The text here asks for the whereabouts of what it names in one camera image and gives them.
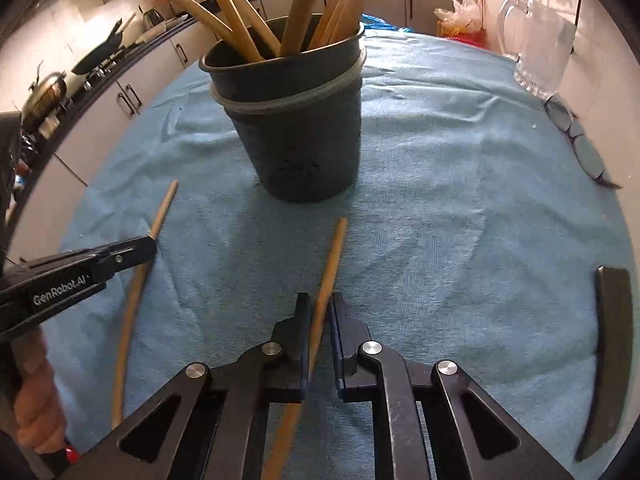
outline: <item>utensil holder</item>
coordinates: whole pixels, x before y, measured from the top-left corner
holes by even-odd
[[[246,64],[225,41],[200,60],[212,79],[211,94],[231,118],[260,182],[286,202],[320,202],[340,193],[354,182],[360,163],[364,28],[305,51],[320,17],[313,15],[303,51],[295,56],[273,59],[250,27],[265,61]],[[286,23],[284,17],[267,25],[281,39]]]

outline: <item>kitchen counter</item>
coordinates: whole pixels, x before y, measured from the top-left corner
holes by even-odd
[[[207,0],[203,2],[202,5],[210,12],[217,13],[220,12],[220,7],[218,6],[215,0]],[[180,31],[188,28],[190,25],[193,25],[195,22],[195,18],[189,18],[185,20],[180,25],[168,30],[162,36],[155,38],[153,41],[150,41],[147,44],[141,45],[136,49],[132,50],[127,54],[127,57],[119,62],[109,73],[109,75],[99,83],[97,83],[94,88],[87,92],[79,102],[76,102],[73,107],[65,114],[63,119],[60,121],[60,125],[56,129],[53,136],[47,142],[47,145],[44,150],[41,151],[39,158],[36,163],[33,164],[31,168],[31,173],[28,175],[26,179],[26,186],[22,190],[22,192],[18,195],[17,203],[14,206],[14,209],[11,211],[7,227],[6,227],[6,240],[7,246],[9,241],[11,240],[15,228],[20,220],[20,215],[27,203],[29,196],[35,185],[44,171],[45,167],[49,163],[52,157],[56,156],[56,151],[60,147],[60,144],[65,140],[67,134],[73,129],[76,125],[80,117],[95,103],[95,101],[103,94],[103,92],[113,85],[114,81],[117,80],[119,76],[124,74],[129,68],[135,65],[139,60],[149,54],[153,49],[158,47],[160,44],[167,41],[169,38],[173,37],[175,34],[178,34]]]

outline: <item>kettle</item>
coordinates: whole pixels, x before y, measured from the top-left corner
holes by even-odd
[[[140,12],[142,12],[142,20],[145,25],[145,30],[149,30],[150,28],[164,22],[162,14],[160,14],[156,9],[149,9],[147,12],[144,12],[142,7],[138,6],[138,8],[140,9]]]

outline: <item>blue plastic bag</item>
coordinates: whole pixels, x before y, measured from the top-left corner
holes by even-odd
[[[382,18],[376,18],[375,16],[369,16],[368,14],[362,15],[362,24],[364,28],[372,28],[373,30],[399,30],[400,32],[413,32],[411,27],[396,27],[387,23]]]

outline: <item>blue tablecloth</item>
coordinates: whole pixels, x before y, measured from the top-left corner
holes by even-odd
[[[615,193],[584,173],[507,59],[400,32],[364,43],[362,162],[340,196],[271,198],[196,66],[90,183],[63,248],[145,234],[180,181],[136,322],[127,413],[185,364],[228,363],[268,339],[318,285],[344,215],[336,290],[374,337],[408,359],[457,361],[576,478],[597,478],[611,443],[574,462],[593,391],[594,270],[636,275]],[[109,430],[129,279],[45,326],[81,450]],[[338,401],[327,341],[286,478],[373,478],[369,407]]]

